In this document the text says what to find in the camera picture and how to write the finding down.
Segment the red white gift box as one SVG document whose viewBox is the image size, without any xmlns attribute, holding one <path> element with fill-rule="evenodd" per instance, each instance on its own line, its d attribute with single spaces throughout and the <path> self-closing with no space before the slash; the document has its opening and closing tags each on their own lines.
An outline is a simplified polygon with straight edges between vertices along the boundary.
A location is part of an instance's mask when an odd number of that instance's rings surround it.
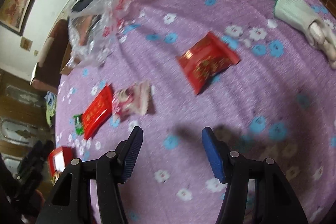
<svg viewBox="0 0 336 224">
<path fill-rule="evenodd" d="M 71 147 L 61 146 L 54 149 L 48 156 L 50 175 L 53 177 L 56 172 L 63 172 L 73 158 Z"/>
</svg>

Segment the green snack packet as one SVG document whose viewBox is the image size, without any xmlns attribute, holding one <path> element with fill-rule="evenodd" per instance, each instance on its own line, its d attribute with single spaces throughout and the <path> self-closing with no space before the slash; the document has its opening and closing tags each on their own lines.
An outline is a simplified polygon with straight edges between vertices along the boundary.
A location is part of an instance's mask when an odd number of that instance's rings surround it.
<svg viewBox="0 0 336 224">
<path fill-rule="evenodd" d="M 75 132 L 77 135 L 82 135 L 84 134 L 84 126 L 82 122 L 82 114 L 74 115 L 73 116 L 73 121 L 74 121 L 74 126 L 75 126 Z"/>
</svg>

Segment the green patterned blanket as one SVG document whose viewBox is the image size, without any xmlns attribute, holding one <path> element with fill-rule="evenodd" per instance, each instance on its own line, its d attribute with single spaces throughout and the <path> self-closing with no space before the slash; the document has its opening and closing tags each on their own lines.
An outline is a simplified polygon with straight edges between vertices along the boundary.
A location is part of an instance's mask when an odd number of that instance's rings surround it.
<svg viewBox="0 0 336 224">
<path fill-rule="evenodd" d="M 52 92 L 47 92 L 45 95 L 46 102 L 46 121 L 50 128 L 54 127 L 56 116 L 56 100 L 57 95 Z"/>
</svg>

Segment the large red snack packet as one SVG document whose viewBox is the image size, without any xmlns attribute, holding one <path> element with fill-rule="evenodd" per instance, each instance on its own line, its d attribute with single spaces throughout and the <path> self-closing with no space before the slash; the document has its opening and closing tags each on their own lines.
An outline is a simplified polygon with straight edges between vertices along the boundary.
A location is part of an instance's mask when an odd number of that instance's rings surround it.
<svg viewBox="0 0 336 224">
<path fill-rule="evenodd" d="M 90 139 L 112 115 L 113 89 L 105 85 L 82 115 L 84 139 Z"/>
</svg>

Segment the brown cardboard snack tray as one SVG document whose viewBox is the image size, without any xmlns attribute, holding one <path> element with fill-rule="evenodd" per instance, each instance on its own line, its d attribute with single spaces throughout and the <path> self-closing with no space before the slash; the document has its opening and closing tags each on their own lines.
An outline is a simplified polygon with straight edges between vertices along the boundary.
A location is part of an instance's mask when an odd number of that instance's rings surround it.
<svg viewBox="0 0 336 224">
<path fill-rule="evenodd" d="M 72 51 L 72 47 L 71 47 L 70 43 L 68 43 L 67 47 L 66 47 L 66 50 L 64 52 L 64 56 L 63 56 L 63 59 L 62 59 L 62 64 L 61 64 L 61 67 L 60 67 L 60 74 L 61 75 L 69 75 L 73 70 L 73 68 L 71 68 L 68 65 L 68 61 L 70 60 L 70 57 L 71 57 L 71 51 Z"/>
</svg>

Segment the pink white snack packet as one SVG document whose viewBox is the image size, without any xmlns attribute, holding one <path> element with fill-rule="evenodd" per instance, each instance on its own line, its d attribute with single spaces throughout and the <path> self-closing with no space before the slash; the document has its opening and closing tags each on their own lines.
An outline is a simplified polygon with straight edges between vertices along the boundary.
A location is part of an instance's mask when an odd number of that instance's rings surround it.
<svg viewBox="0 0 336 224">
<path fill-rule="evenodd" d="M 145 115 L 150 99 L 150 83 L 142 81 L 116 91 L 112 99 L 112 117 L 124 119 L 130 115 Z"/>
</svg>

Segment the red packet under flower packet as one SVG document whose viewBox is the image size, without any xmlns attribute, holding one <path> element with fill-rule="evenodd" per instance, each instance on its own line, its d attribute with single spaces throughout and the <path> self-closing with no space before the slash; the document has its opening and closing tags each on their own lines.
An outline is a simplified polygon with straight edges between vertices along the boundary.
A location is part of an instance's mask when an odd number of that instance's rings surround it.
<svg viewBox="0 0 336 224">
<path fill-rule="evenodd" d="M 198 95 L 210 78 L 240 62 L 239 55 L 208 32 L 183 55 L 177 57 L 184 75 Z"/>
</svg>

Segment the purple floral tablecloth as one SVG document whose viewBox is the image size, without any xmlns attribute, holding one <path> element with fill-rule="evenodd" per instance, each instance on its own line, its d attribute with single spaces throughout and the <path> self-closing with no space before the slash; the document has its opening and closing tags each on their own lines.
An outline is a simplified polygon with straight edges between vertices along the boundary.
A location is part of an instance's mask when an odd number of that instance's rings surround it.
<svg viewBox="0 0 336 224">
<path fill-rule="evenodd" d="M 134 0 L 101 67 L 63 76 L 56 144 L 93 160 L 143 129 L 130 223 L 214 223 L 226 186 L 201 132 L 280 166 L 309 223 L 335 201 L 335 70 L 272 0 Z"/>
</svg>

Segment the clear plastic bag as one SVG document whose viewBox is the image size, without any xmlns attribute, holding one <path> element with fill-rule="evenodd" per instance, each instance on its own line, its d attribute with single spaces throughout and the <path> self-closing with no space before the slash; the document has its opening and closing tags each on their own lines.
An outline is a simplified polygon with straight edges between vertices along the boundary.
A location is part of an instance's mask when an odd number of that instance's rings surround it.
<svg viewBox="0 0 336 224">
<path fill-rule="evenodd" d="M 99 67 L 112 53 L 133 0 L 72 0 L 68 13 L 70 68 Z"/>
</svg>

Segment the white work glove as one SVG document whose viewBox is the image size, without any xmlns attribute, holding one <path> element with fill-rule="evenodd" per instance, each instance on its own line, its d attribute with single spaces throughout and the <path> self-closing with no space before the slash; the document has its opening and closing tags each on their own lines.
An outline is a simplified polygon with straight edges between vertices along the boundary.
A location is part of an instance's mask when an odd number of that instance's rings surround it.
<svg viewBox="0 0 336 224">
<path fill-rule="evenodd" d="M 335 69 L 335 34 L 304 0 L 277 0 L 274 16 L 304 34 L 308 44 L 322 51 Z"/>
</svg>

